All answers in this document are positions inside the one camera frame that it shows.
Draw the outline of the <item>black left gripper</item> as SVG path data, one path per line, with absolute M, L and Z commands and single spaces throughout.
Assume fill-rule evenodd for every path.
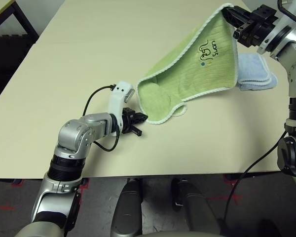
M 123 128 L 122 133 L 134 133 L 137 136 L 142 135 L 142 131 L 139 130 L 135 124 L 143 123 L 147 120 L 148 116 L 140 113 L 135 112 L 134 110 L 125 107 L 122 110 L 122 120 L 123 120 Z

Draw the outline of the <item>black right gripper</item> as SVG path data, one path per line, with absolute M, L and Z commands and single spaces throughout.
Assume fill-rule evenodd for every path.
M 246 47 L 259 46 L 265 37 L 274 29 L 278 18 L 276 10 L 262 4 L 252 12 L 239 6 L 224 7 L 222 14 L 225 20 L 236 30 L 233 37 Z

